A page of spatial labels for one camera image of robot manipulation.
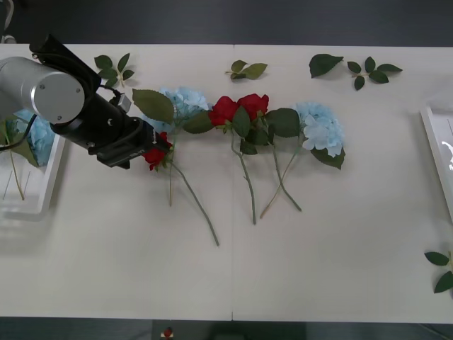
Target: artificial flower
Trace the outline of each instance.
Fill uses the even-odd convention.
[[[33,114],[26,109],[20,110],[14,113],[14,115],[27,121],[33,116]],[[25,132],[28,125],[19,119],[17,119],[15,124],[17,131],[20,133]],[[49,122],[43,120],[39,116],[36,117],[35,122],[28,133],[27,142],[30,145],[30,150],[33,153],[33,157],[38,166],[47,165],[54,144],[54,138],[55,134],[50,128]]]
[[[329,156],[341,153],[345,134],[332,110],[320,103],[297,103],[294,109],[299,114],[301,129],[307,138],[302,144],[307,150],[327,149]]]
[[[171,147],[172,144],[167,140],[167,132],[161,132],[159,133],[159,135],[167,143],[167,145]],[[166,155],[167,154],[165,152],[155,147],[142,156],[144,157],[145,161],[151,164],[149,166],[149,170],[153,171],[154,167],[158,166],[165,159]]]
[[[227,96],[220,97],[218,102],[209,112],[211,123],[214,126],[224,125],[225,120],[233,121],[234,114],[239,108],[239,104]]]
[[[260,97],[256,93],[249,94],[248,96],[239,99],[238,104],[246,109],[250,121],[254,121],[258,116],[258,111],[261,111],[263,115],[268,112],[269,97],[266,95]]]
[[[159,90],[161,94],[170,99],[173,104],[174,115],[173,118],[176,123],[179,124],[190,117],[193,117],[197,113],[203,110],[209,110],[209,104],[206,102],[206,98],[199,91],[193,91],[186,87],[178,87],[175,91],[167,88],[161,88]],[[143,120],[147,121],[157,132],[171,132],[175,129],[175,123],[167,124],[160,120],[154,120],[142,116]]]

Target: light blue hydrangea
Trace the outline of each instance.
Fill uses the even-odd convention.
[[[28,110],[18,111],[14,113],[14,115],[24,120],[30,120],[33,116],[33,114]],[[28,124],[22,120],[16,121],[16,129],[19,132],[25,132],[27,125]],[[54,144],[54,138],[55,134],[50,129],[49,122],[40,117],[36,117],[30,133],[28,133],[27,142],[30,145],[31,152],[35,157],[38,166],[47,165],[50,158],[50,152],[52,151],[52,146]]]
[[[203,110],[209,110],[212,107],[206,102],[203,93],[193,91],[186,87],[178,87],[175,91],[163,87],[159,92],[171,100],[171,103],[173,103],[176,109],[173,117],[178,120],[188,119],[197,113]],[[171,132],[175,128],[175,123],[170,125],[159,120],[148,118],[145,115],[143,115],[143,120],[151,124],[158,133]]]
[[[320,103],[297,103],[294,108],[299,114],[301,129],[307,140],[303,148],[312,150],[327,149],[329,156],[341,153],[345,134],[332,110]]]

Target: white tray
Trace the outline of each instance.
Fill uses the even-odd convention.
[[[453,221],[453,110],[427,106],[421,114]]]
[[[13,154],[25,200],[21,200],[17,189],[9,152],[0,154],[0,218],[39,221],[45,216],[49,209],[63,146],[64,138],[56,135],[48,165],[38,169],[22,156]]]

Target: green stem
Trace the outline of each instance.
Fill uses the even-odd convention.
[[[8,143],[8,145],[10,145],[8,134],[6,133],[6,131],[4,131],[4,134],[5,134],[6,142]],[[12,150],[9,150],[9,155],[11,156],[11,163],[13,164],[14,178],[16,179],[17,189],[19,190],[19,193],[21,195],[22,200],[25,200],[25,196],[23,195],[23,191],[22,191],[21,185],[19,184],[19,180],[18,180],[18,177],[17,177],[16,165],[14,164],[13,151]]]
[[[214,237],[215,244],[219,247],[220,246],[219,240],[217,238],[217,235],[215,234],[214,227],[212,226],[211,220],[207,216],[207,213],[205,212],[205,209],[203,209],[203,207],[201,206],[200,201],[198,200],[197,196],[193,192],[192,187],[190,186],[189,182],[187,182],[187,179],[185,178],[183,172],[175,164],[173,164],[173,168],[175,168],[175,170],[181,175],[181,177],[183,177],[184,183],[189,188],[189,191],[192,194],[193,198],[195,199],[195,202],[197,202],[198,207],[200,208],[201,212],[205,216],[207,224],[210,226],[211,233],[212,233],[212,236]]]
[[[448,251],[448,257],[450,259],[450,268],[452,269],[452,273],[453,273],[452,252],[450,250]]]
[[[285,172],[283,172],[282,181],[285,179],[286,173],[287,173],[289,167],[291,166],[292,161],[294,160],[294,158],[296,157],[296,155],[299,153],[300,148],[301,148],[301,146],[299,145],[299,146],[295,149],[294,154],[292,154],[292,157],[291,157],[291,159],[290,159],[288,165],[286,166]],[[268,205],[266,205],[266,208],[264,208],[263,212],[262,212],[261,215],[260,215],[260,218],[263,218],[263,217],[264,217],[264,214],[266,214],[266,212],[270,209],[270,207],[271,207],[272,204],[274,203],[274,200],[277,198],[277,195],[278,195],[278,193],[280,192],[280,189],[281,189],[281,188],[282,188],[282,184],[279,184],[279,186],[278,186],[278,188],[277,188],[277,191],[276,191],[275,194],[274,194],[274,197],[272,197],[272,200],[270,200],[270,202],[268,203]]]
[[[252,183],[250,182],[250,177],[248,176],[246,164],[243,162],[242,154],[241,154],[240,152],[237,152],[237,151],[234,149],[234,132],[233,132],[233,130],[231,131],[231,150],[232,150],[232,151],[239,157],[239,159],[241,160],[242,169],[243,169],[243,172],[244,172],[245,175],[246,175],[246,180],[247,180],[247,183],[248,183],[248,189],[250,190],[250,195],[251,195],[251,197],[252,197],[252,218],[253,218],[253,224],[255,225],[255,224],[256,224],[255,196],[254,196],[254,194],[253,194]]]
[[[275,144],[272,146],[272,153],[274,155],[274,162],[275,162],[275,168],[277,169],[278,180],[280,181],[280,186],[282,187],[283,192],[291,200],[292,204],[294,204],[296,209],[298,209],[298,211],[302,211],[302,209],[296,203],[294,198],[291,197],[291,195],[287,192],[285,186],[283,185],[283,178],[282,178],[282,175],[280,174],[280,170],[278,169],[278,160],[277,160],[277,152],[275,151]]]
[[[178,133],[176,132],[176,127],[175,127],[175,130],[173,131],[173,152],[171,153],[171,156],[170,156],[170,169],[168,170],[168,175],[170,176],[170,196],[169,196],[169,199],[168,199],[168,203],[170,204],[170,206],[173,204],[173,187],[171,185],[171,169],[173,168],[173,158],[175,157],[175,152],[176,152],[176,136],[178,135]]]

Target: green leaf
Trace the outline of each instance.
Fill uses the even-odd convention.
[[[153,90],[132,89],[132,100],[146,117],[167,124],[173,122],[173,104],[162,93]]]
[[[357,76],[354,80],[354,88],[359,91],[365,85],[365,78],[363,76]]]
[[[242,138],[247,137],[250,131],[250,117],[245,108],[239,106],[233,117],[233,129]]]
[[[253,145],[267,145],[269,136],[263,129],[251,129],[246,137],[246,141]]]
[[[367,71],[368,73],[373,72],[375,67],[376,62],[374,61],[374,59],[368,57],[367,60],[365,60],[365,71]]]
[[[114,69],[102,69],[98,74],[103,79],[113,79],[118,77],[118,73]]]
[[[122,73],[122,80],[128,80],[130,77],[134,75],[134,71],[131,71],[130,69],[127,69]]]
[[[315,55],[310,60],[310,74],[311,78],[322,76],[334,68],[337,63],[341,62],[343,57],[336,57],[334,55]]]
[[[387,75],[381,71],[373,71],[369,74],[369,77],[379,84],[385,84],[389,82]]]
[[[231,65],[231,70],[235,73],[239,73],[242,71],[243,67],[246,66],[247,63],[242,61],[242,60],[236,60],[232,65]]]
[[[256,151],[255,145],[247,142],[244,138],[241,140],[241,152],[243,154],[257,154],[258,151]]]
[[[130,53],[127,53],[126,55],[123,55],[118,62],[118,71],[120,73],[125,69],[127,62],[129,61]]]
[[[111,58],[106,55],[100,55],[99,57],[94,58],[94,62],[99,69],[110,69],[113,67]]]
[[[403,71],[399,67],[396,67],[395,65],[392,64],[382,64],[377,67],[378,71],[381,72],[401,72]]]
[[[13,140],[10,141],[11,144],[18,142],[22,138],[22,136],[23,133],[18,133],[17,135],[15,135]],[[11,151],[21,155],[22,157],[25,157],[28,160],[28,163],[33,165],[35,168],[38,167],[38,163],[36,162],[35,157],[31,152],[30,145],[28,144],[27,140],[24,140],[22,144],[20,144],[18,147],[15,147]]]
[[[333,166],[338,170],[341,170],[341,166],[345,161],[345,150],[341,149],[341,153],[335,157],[329,156],[327,153],[327,149],[317,150],[312,149],[311,154],[316,157],[322,164]]]
[[[267,64],[252,64],[244,69],[242,73],[246,75],[247,79],[255,80],[258,79],[261,74],[263,74],[263,72],[266,70],[266,67],[268,67]]]
[[[279,108],[264,116],[268,125],[274,125],[279,137],[297,137],[300,131],[299,115],[291,108]]]
[[[246,78],[246,74],[245,73],[231,73],[231,76],[229,76],[231,78],[231,80],[235,80],[235,79],[244,79]]]
[[[425,257],[429,262],[435,264],[436,266],[446,266],[450,262],[450,259],[447,256],[435,251],[425,253]]]
[[[202,111],[191,117],[184,125],[183,129],[189,133],[204,133],[214,128],[211,123],[209,112]]]
[[[448,271],[438,280],[437,285],[434,288],[434,294],[442,293],[451,288],[453,288],[453,273]]]
[[[269,144],[273,145],[274,144],[274,135],[275,135],[275,126],[274,125],[269,125],[268,127],[268,140]]]
[[[108,87],[114,87],[114,85],[116,85],[116,83],[118,83],[118,78],[112,78],[112,79],[107,80],[105,85]]]
[[[356,62],[348,62],[348,69],[354,73],[360,73],[362,71],[362,68]]]

